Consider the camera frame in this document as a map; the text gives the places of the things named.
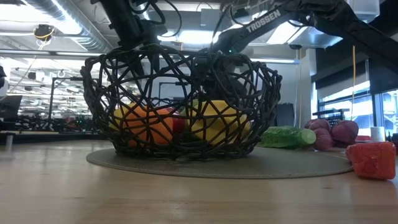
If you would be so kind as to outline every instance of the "gray mat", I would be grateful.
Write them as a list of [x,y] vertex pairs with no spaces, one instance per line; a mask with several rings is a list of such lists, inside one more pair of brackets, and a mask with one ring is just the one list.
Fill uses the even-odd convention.
[[287,179],[321,177],[353,170],[349,162],[321,152],[256,147],[246,158],[213,161],[132,159],[114,149],[95,151],[87,161],[100,166],[148,174],[221,179]]

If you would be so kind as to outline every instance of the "red cube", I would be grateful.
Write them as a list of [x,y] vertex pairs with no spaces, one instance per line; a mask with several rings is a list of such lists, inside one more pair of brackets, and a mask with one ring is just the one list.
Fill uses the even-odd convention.
[[393,179],[396,176],[396,147],[392,142],[359,143],[348,146],[347,158],[358,176]]

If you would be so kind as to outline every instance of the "black wire basket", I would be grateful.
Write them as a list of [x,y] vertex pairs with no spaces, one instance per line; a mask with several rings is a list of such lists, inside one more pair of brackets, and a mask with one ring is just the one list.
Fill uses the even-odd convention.
[[[118,154],[170,159],[248,155],[275,118],[282,81],[242,54],[158,44],[88,58],[81,75],[93,119]],[[161,98],[166,82],[181,95]]]

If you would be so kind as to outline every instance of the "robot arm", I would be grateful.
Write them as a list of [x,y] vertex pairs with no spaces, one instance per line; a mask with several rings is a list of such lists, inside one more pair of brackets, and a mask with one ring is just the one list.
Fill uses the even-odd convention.
[[398,42],[359,20],[344,0],[286,0],[242,28],[221,33],[212,51],[240,52],[254,39],[287,21],[342,37],[398,74]]

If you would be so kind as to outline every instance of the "wooden table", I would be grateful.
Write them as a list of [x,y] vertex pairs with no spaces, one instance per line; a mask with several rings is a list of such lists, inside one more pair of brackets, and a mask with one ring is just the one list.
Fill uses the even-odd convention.
[[107,141],[14,145],[0,223],[398,223],[398,179],[195,179],[91,165]]

